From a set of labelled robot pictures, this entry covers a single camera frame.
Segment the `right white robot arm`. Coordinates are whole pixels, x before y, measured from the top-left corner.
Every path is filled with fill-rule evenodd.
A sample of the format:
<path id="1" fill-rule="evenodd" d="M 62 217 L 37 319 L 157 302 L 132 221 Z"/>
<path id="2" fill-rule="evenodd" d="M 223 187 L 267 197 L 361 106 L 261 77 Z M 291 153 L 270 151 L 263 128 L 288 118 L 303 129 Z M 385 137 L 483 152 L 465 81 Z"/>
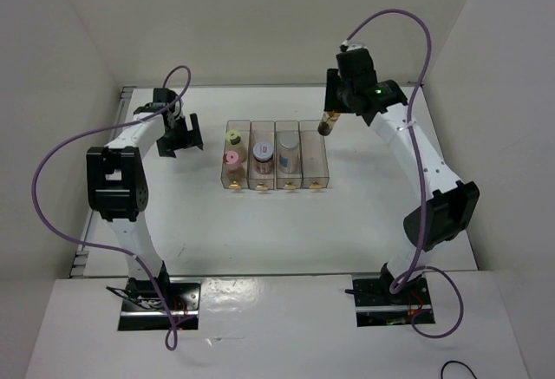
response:
<path id="1" fill-rule="evenodd" d="M 408 245 L 382 267 L 381 296 L 398 304 L 432 250 L 467 229 L 480 190 L 452 171 L 424 134 L 413 112 L 415 96 L 405 95 L 393 80 L 378 80 L 365 46 L 343 43 L 336 62 L 327 71 L 318 133 L 329 135 L 343 114 L 361 117 L 388 146 L 420 201 L 403 220 Z"/>

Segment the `pink cap spice bottle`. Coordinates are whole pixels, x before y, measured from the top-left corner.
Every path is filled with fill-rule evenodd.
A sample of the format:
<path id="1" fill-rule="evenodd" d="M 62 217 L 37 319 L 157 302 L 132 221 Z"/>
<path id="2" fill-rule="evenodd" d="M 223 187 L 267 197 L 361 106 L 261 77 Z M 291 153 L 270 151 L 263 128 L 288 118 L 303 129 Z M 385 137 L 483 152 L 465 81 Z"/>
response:
<path id="1" fill-rule="evenodd" d="M 245 178 L 243 162 L 239 160 L 238 155 L 234 151 L 225 151 L 223 164 L 225 176 L 230 182 L 235 181 L 239 183 Z"/>

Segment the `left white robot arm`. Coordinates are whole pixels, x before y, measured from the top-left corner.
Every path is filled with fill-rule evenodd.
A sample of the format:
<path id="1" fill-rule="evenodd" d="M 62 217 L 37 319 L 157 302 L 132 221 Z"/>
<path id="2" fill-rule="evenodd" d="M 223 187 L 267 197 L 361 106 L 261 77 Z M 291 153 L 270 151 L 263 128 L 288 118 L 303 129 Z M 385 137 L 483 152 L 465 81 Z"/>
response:
<path id="1" fill-rule="evenodd" d="M 152 100 L 134 110 L 132 126 L 86 154 L 88 203 L 126 251 L 128 282 L 122 296 L 156 310 L 170 304 L 176 289 L 147 227 L 149 191 L 142 159 L 151 147 L 165 158 L 182 149 L 202 149 L 198 116 L 191 114 L 190 120 L 188 127 L 174 91 L 155 88 Z"/>

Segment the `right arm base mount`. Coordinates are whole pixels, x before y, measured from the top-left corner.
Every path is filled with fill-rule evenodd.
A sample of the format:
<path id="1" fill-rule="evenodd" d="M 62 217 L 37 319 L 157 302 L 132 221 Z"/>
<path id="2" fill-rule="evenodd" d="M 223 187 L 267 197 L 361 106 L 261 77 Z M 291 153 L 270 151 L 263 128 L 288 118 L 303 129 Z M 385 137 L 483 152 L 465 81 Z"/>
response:
<path id="1" fill-rule="evenodd" d="M 398 294 L 389 292 L 389 282 L 378 274 L 357 275 L 344 291 L 354 298 L 358 327 L 435 323 L 428 283 L 419 276 Z"/>

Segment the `yellow cap spice bottle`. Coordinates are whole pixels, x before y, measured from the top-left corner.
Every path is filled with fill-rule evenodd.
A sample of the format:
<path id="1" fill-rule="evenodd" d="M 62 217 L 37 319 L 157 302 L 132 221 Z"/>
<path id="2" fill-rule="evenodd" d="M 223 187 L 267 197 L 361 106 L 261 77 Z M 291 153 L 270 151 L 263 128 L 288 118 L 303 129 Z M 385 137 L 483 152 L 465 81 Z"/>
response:
<path id="1" fill-rule="evenodd" d="M 231 129 L 226 133 L 225 146 L 227 151 L 234 151 L 241 162 L 247 159 L 247 150 L 241 133 L 237 129 Z"/>

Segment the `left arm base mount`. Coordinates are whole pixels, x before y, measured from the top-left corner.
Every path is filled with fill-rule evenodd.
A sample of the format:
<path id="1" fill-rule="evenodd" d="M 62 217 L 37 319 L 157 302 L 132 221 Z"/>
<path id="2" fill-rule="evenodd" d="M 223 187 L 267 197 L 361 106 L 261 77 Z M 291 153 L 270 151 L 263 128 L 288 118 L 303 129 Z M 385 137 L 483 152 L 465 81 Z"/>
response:
<path id="1" fill-rule="evenodd" d="M 198 329 L 200 283 L 168 281 L 160 289 L 178 330 Z M 118 331 L 168 330 L 171 327 L 170 318 L 149 281 L 129 279 L 124 288 L 107 286 L 106 290 L 121 300 Z"/>

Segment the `red label spice jar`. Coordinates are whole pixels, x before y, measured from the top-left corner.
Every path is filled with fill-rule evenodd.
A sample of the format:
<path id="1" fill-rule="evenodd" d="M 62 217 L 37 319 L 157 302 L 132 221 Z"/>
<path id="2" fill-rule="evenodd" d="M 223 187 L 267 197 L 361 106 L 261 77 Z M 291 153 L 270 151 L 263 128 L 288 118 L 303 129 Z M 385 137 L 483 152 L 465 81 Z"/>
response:
<path id="1" fill-rule="evenodd" d="M 252 148 L 254 168 L 260 174 L 269 174 L 273 170 L 274 147 L 269 141 L 257 142 Z"/>

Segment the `gold black cap bottle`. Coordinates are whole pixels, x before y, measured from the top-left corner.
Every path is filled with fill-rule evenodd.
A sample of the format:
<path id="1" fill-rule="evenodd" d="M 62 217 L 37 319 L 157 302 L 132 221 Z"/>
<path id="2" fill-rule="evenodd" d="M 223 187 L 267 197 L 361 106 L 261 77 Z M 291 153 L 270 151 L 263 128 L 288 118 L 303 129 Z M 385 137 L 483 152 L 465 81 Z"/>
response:
<path id="1" fill-rule="evenodd" d="M 323 116 L 317 127 L 317 132 L 322 135 L 322 137 L 330 135 L 340 115 L 340 113 L 335 111 L 323 112 Z"/>

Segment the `silver lid blue label jar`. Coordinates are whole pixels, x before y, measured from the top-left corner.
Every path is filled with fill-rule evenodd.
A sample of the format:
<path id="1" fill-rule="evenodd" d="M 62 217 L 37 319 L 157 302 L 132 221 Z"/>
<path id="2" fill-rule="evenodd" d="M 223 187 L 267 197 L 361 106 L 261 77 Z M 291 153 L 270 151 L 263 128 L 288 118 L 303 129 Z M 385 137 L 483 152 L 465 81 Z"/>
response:
<path id="1" fill-rule="evenodd" d="M 280 132 L 277 135 L 278 164 L 283 173 L 298 171 L 300 140 L 295 132 Z"/>

